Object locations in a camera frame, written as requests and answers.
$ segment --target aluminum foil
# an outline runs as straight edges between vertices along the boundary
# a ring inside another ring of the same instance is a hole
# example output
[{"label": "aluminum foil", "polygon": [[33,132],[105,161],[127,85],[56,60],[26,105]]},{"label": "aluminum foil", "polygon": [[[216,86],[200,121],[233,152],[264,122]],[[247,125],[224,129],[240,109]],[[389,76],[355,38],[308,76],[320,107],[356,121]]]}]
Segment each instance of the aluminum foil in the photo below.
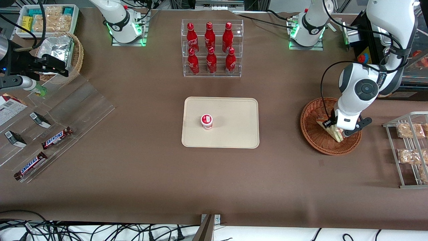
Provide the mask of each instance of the aluminum foil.
[{"label": "aluminum foil", "polygon": [[[68,36],[46,38],[40,45],[37,57],[41,58],[44,54],[52,55],[53,57],[65,62],[66,67],[71,65],[71,57],[73,53],[73,39]],[[56,73],[45,73],[43,75],[55,75]]]}]

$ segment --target wicker basket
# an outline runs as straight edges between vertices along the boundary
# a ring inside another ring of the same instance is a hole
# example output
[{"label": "wicker basket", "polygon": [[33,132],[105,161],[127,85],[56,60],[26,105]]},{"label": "wicker basket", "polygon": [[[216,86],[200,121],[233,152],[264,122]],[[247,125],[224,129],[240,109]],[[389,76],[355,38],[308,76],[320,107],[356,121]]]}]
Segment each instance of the wicker basket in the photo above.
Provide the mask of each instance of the wicker basket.
[{"label": "wicker basket", "polygon": [[[334,108],[336,98],[324,98],[328,113]],[[327,155],[345,155],[353,151],[361,141],[361,131],[336,142],[317,122],[318,117],[325,116],[322,99],[309,102],[300,116],[300,128],[311,146]]]},{"label": "wicker basket", "polygon": [[[79,39],[71,33],[63,32],[63,33],[56,33],[54,37],[60,37],[60,36],[69,36],[74,41],[74,49],[73,49],[73,55],[71,57],[71,66],[73,67],[72,71],[68,73],[68,77],[60,77],[56,78],[55,81],[51,81],[53,84],[68,84],[73,79],[75,79],[79,73],[80,69],[82,68],[83,63],[83,46],[80,43]],[[36,55],[39,53],[40,48],[36,49]],[[53,78],[55,75],[42,75],[40,74],[40,80],[42,81],[48,81],[51,78]]]}]

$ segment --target white storage bin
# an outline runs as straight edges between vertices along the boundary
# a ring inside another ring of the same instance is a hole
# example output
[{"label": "white storage bin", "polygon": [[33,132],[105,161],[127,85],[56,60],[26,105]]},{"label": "white storage bin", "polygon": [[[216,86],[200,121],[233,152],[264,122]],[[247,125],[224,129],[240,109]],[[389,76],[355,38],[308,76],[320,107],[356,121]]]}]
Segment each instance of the white storage bin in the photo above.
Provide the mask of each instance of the white storage bin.
[{"label": "white storage bin", "polygon": [[[65,7],[72,7],[73,10],[73,16],[71,17],[71,27],[70,30],[68,31],[69,33],[74,33],[74,30],[76,29],[76,23],[77,23],[77,17],[79,15],[79,8],[74,5],[74,4],[44,4],[43,5],[45,8],[47,6],[61,6],[63,8]],[[24,16],[28,16],[28,10],[29,9],[40,9],[39,5],[24,5],[20,11],[19,14],[19,19],[18,19],[18,25],[21,26],[22,25],[22,18]],[[37,38],[41,38],[42,37],[42,33],[40,32],[33,32],[33,34],[37,37]],[[48,33],[46,32],[45,37],[52,37],[53,35],[55,35],[56,32],[51,32]],[[21,38],[33,38],[29,33],[17,28],[16,29],[16,35],[20,36]]]}]

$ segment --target red bottle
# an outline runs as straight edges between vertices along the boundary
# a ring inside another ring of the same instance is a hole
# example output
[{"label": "red bottle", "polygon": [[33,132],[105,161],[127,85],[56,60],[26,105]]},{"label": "red bottle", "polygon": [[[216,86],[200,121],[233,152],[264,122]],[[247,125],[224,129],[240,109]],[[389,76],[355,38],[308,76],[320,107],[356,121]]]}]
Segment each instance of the red bottle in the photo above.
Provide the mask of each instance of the red bottle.
[{"label": "red bottle", "polygon": [[233,75],[235,71],[235,49],[233,47],[229,48],[229,54],[226,56],[226,74]]},{"label": "red bottle", "polygon": [[187,43],[189,44],[189,48],[195,50],[195,54],[199,52],[198,35],[192,23],[187,24]]},{"label": "red bottle", "polygon": [[208,49],[207,69],[210,74],[214,74],[217,71],[217,56],[214,54],[213,47]]},{"label": "red bottle", "polygon": [[211,22],[207,23],[207,31],[205,32],[205,46],[207,49],[213,47],[215,50],[215,34],[213,31],[213,24]]},{"label": "red bottle", "polygon": [[192,75],[199,73],[199,61],[198,57],[195,55],[195,50],[193,48],[189,49],[189,57],[187,58],[189,62],[189,68]]},{"label": "red bottle", "polygon": [[232,23],[226,23],[226,30],[223,33],[223,52],[227,53],[229,48],[232,47],[233,43],[233,33],[232,33]]}]

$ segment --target clear acrylic bottle rack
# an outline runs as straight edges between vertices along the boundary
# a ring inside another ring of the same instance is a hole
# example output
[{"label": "clear acrylic bottle rack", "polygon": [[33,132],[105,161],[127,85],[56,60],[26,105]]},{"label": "clear acrylic bottle rack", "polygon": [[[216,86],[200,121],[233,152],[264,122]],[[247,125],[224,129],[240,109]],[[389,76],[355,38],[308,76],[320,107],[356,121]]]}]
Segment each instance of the clear acrylic bottle rack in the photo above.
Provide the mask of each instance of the clear acrylic bottle rack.
[{"label": "clear acrylic bottle rack", "polygon": [[[48,159],[19,180],[30,182],[114,109],[82,75],[69,84],[58,84],[62,78],[56,75],[43,84],[48,89],[45,96],[30,94],[22,99],[27,107],[0,126],[0,169],[10,171],[8,178],[14,178],[15,173],[43,152]],[[44,116],[51,126],[46,129],[37,125],[30,117],[33,111]],[[73,130],[72,134],[43,150],[43,142],[67,127]],[[9,130],[20,134],[27,145],[19,148],[10,144],[4,135]]]},{"label": "clear acrylic bottle rack", "polygon": [[[207,22],[213,24],[215,33],[215,55],[217,56],[217,72],[210,74],[207,69],[208,51],[205,47],[205,31]],[[227,75],[226,56],[222,51],[223,33],[227,22],[232,23],[233,44],[235,49],[236,67],[232,75]],[[189,56],[189,45],[187,44],[187,24],[193,23],[195,32],[198,35],[199,52],[196,54],[199,61],[199,73],[193,75],[189,68],[187,57]],[[181,21],[181,51],[183,54],[183,74],[185,77],[241,77],[242,75],[242,51],[244,43],[244,21],[243,20],[201,20],[201,19],[183,19]]]}]

